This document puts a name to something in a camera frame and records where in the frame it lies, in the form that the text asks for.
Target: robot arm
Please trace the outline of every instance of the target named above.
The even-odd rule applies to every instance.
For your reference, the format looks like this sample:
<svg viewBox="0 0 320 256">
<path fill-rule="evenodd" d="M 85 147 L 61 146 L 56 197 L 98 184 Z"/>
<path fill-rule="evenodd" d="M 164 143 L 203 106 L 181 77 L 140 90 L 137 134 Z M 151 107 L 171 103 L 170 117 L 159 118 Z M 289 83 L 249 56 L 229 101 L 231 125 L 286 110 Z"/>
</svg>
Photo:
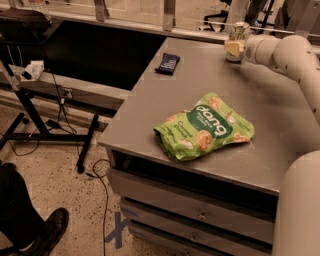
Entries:
<svg viewBox="0 0 320 256">
<path fill-rule="evenodd" d="M 262 64 L 296 81 L 320 125 L 320 63 L 307 39 L 297 35 L 283 39 L 250 36 L 243 55 L 251 63 Z"/>
<path fill-rule="evenodd" d="M 292 35 L 284 39 L 251 36 L 244 58 L 296 81 L 320 124 L 320 64 L 310 43 Z M 320 151 L 297 159 L 280 189 L 272 256 L 316 256 L 320 253 Z"/>
</svg>

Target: terrazzo floor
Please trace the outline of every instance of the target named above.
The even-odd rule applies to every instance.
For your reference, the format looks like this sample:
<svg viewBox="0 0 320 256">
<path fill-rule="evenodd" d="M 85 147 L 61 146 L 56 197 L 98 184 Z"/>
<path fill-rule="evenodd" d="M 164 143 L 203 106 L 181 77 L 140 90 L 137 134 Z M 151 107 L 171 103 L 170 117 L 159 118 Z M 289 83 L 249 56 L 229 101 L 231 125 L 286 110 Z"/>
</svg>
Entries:
<svg viewBox="0 0 320 256">
<path fill-rule="evenodd" d="M 56 120 L 58 109 L 55 104 L 42 101 L 35 101 L 34 104 L 44 121 L 49 118 Z M 0 92 L 1 134 L 6 132 L 13 119 L 21 112 L 20 109 L 22 110 L 21 105 L 13 93 Z M 91 117 L 92 115 L 88 113 L 74 112 L 72 115 L 70 114 L 69 122 L 78 134 L 84 134 L 87 132 Z M 106 123 L 107 121 L 102 120 L 101 126 L 103 127 L 103 124 Z M 30 123 L 28 125 L 20 124 L 16 131 L 31 133 L 34 130 L 34 125 Z M 97 144 L 100 134 L 101 131 L 95 132 L 85 160 L 85 171 L 91 174 L 93 174 L 94 163 L 101 159 L 107 159 L 104 148 Z M 43 142 L 28 155 L 16 155 L 27 154 L 36 145 L 33 142 L 13 142 L 15 153 L 7 143 L 0 151 L 0 160 L 12 162 L 17 166 L 18 172 L 26 181 L 33 205 L 43 219 L 46 219 L 58 207 L 65 207 L 69 210 L 70 220 L 67 231 L 50 255 L 180 256 L 178 253 L 135 238 L 128 232 L 127 227 L 121 231 L 122 239 L 115 240 L 115 214 L 119 213 L 119 196 L 113 194 L 107 177 L 103 178 L 109 195 L 105 234 L 103 235 L 106 192 L 99 179 L 77 173 L 75 167 L 78 158 L 77 146 Z M 104 175 L 108 164 L 106 161 L 100 161 L 95 167 L 99 175 Z M 10 245 L 10 241 L 0 233 L 0 248 Z"/>
</svg>

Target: person's leg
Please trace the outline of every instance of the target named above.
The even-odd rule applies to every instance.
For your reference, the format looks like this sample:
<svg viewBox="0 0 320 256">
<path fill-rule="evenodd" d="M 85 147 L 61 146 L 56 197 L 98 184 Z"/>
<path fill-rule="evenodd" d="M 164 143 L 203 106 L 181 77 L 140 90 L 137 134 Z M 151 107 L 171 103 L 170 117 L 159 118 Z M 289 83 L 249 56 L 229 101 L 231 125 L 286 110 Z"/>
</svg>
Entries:
<svg viewBox="0 0 320 256">
<path fill-rule="evenodd" d="M 0 230 L 17 249 L 22 249 L 36 239 L 44 224 L 32 206 L 21 175 L 0 166 Z"/>
<path fill-rule="evenodd" d="M 58 208 L 44 222 L 14 168 L 11 164 L 0 166 L 0 231 L 19 249 L 19 255 L 48 256 L 66 231 L 69 213 Z"/>
<path fill-rule="evenodd" d="M 254 26 L 258 19 L 259 13 L 262 11 L 267 1 L 268 0 L 252 0 L 245 18 L 245 22 L 249 23 L 250 26 Z"/>
</svg>

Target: green snack bag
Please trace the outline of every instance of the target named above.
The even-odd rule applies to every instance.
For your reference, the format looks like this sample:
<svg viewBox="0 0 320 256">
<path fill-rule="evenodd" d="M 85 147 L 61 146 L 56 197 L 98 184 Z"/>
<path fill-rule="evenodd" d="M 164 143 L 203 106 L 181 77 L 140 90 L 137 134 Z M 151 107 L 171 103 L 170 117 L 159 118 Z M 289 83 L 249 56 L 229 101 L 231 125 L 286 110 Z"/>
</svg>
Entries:
<svg viewBox="0 0 320 256">
<path fill-rule="evenodd" d="M 215 93 L 208 93 L 191 111 L 182 111 L 153 128 L 170 158 L 191 160 L 231 143 L 248 142 L 254 126 Z"/>
</svg>

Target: electrical cord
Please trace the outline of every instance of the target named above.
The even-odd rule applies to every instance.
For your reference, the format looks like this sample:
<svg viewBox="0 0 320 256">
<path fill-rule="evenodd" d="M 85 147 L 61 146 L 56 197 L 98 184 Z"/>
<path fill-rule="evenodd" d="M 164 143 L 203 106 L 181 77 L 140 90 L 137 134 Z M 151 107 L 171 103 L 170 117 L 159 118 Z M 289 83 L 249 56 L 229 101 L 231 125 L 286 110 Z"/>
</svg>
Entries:
<svg viewBox="0 0 320 256">
<path fill-rule="evenodd" d="M 46 51 L 46 49 L 44 48 L 44 46 L 42 45 L 39 36 L 38 36 L 37 33 L 35 33 L 34 31 L 32 31 L 32 32 L 33 32 L 33 35 L 35 36 L 35 38 L 37 38 L 37 40 L 38 40 L 38 42 L 39 42 L 39 44 L 40 44 L 40 46 L 41 46 L 41 49 L 42 49 L 42 51 L 43 51 L 43 53 L 44 53 L 44 56 L 45 56 L 46 58 L 49 58 L 49 57 L 48 57 L 48 54 L 47 54 L 47 51 Z M 62 110 L 64 119 L 66 120 L 66 123 L 68 124 L 69 128 L 72 130 L 73 134 L 77 134 L 76 130 L 70 125 L 70 122 L 69 122 L 69 120 L 68 120 L 68 118 L 67 118 L 67 113 L 66 113 L 66 111 L 65 111 L 65 109 L 64 109 L 64 107 L 63 107 L 63 103 L 62 103 L 63 97 L 61 96 L 61 94 L 60 94 L 60 92 L 59 92 L 59 88 L 58 88 L 58 84 L 57 84 L 56 78 L 55 78 L 53 72 L 51 72 L 50 69 L 47 69 L 47 71 L 51 74 L 51 76 L 52 76 L 52 78 L 53 78 L 53 81 L 54 81 L 54 84 L 55 84 L 55 87 L 56 87 L 56 91 L 57 91 L 57 95 L 58 95 L 58 100 L 57 100 L 57 101 L 58 101 L 58 105 L 59 105 L 59 113 L 58 113 L 58 117 L 57 117 L 57 123 L 59 123 L 60 121 L 62 121 L 62 120 L 60 120 L 60 114 L 61 114 L 61 110 Z M 78 141 L 76 141 L 76 146 L 77 146 L 78 155 L 80 155 L 80 152 L 79 152 L 79 142 L 78 142 Z"/>
<path fill-rule="evenodd" d="M 18 49 L 18 52 L 19 52 L 19 56 L 20 56 L 20 73 L 21 73 L 21 69 L 22 69 L 22 67 L 23 67 L 23 59 L 22 59 L 22 54 L 21 54 L 19 45 L 16 45 L 16 46 L 17 46 L 17 49 Z M 12 54 L 11 54 L 11 50 L 10 50 L 9 45 L 7 45 L 7 49 L 8 49 L 9 57 L 10 57 L 10 59 L 11 59 L 12 64 L 13 64 L 15 67 L 18 67 L 18 66 L 15 64 L 15 61 L 14 61 L 14 59 L 13 59 L 13 57 L 12 57 Z"/>
<path fill-rule="evenodd" d="M 35 151 L 38 149 L 38 147 L 39 147 L 39 141 L 37 141 L 37 145 L 36 145 L 35 148 L 32 149 L 30 152 L 23 153 L 23 154 L 18 154 L 18 153 L 16 152 L 16 150 L 14 149 L 13 145 L 11 144 L 10 140 L 8 140 L 8 142 L 9 142 L 9 144 L 10 144 L 10 146 L 11 146 L 11 149 L 12 149 L 13 153 L 14 153 L 16 156 L 26 156 L 26 155 L 30 155 L 30 154 L 32 154 L 33 152 L 35 152 Z"/>
<path fill-rule="evenodd" d="M 95 162 L 93 164 L 93 166 L 92 166 L 92 172 L 94 173 L 94 175 L 91 174 L 91 173 L 88 173 L 88 172 L 85 172 L 85 174 L 87 176 L 89 176 L 90 178 L 98 178 L 101 181 L 101 183 L 102 183 L 102 185 L 103 185 L 103 187 L 105 189 L 105 192 L 106 192 L 106 206 L 105 206 L 105 209 L 104 209 L 103 224 L 102 224 L 103 225 L 103 227 L 102 227 L 103 256 L 106 256 L 106 243 L 105 243 L 104 239 L 106 237 L 106 228 L 105 227 L 106 227 L 106 216 L 107 216 L 107 210 L 108 210 L 109 193 L 108 193 L 107 186 L 106 186 L 106 184 L 104 183 L 104 181 L 102 179 L 103 177 L 105 177 L 107 175 L 107 172 L 104 175 L 100 176 L 100 175 L 98 175 L 98 173 L 96 172 L 96 169 L 95 169 L 97 164 L 100 163 L 100 162 L 107 162 L 109 164 L 109 166 L 110 166 L 109 160 L 100 159 L 97 162 Z"/>
<path fill-rule="evenodd" d="M 63 127 L 68 127 L 68 128 L 70 128 L 72 132 L 64 129 Z M 67 133 L 69 133 L 69 134 L 77 134 L 77 131 L 76 131 L 75 129 L 73 129 L 72 127 L 68 126 L 68 125 L 60 125 L 60 129 L 63 130 L 63 131 L 65 131 L 65 132 L 67 132 Z"/>
</svg>

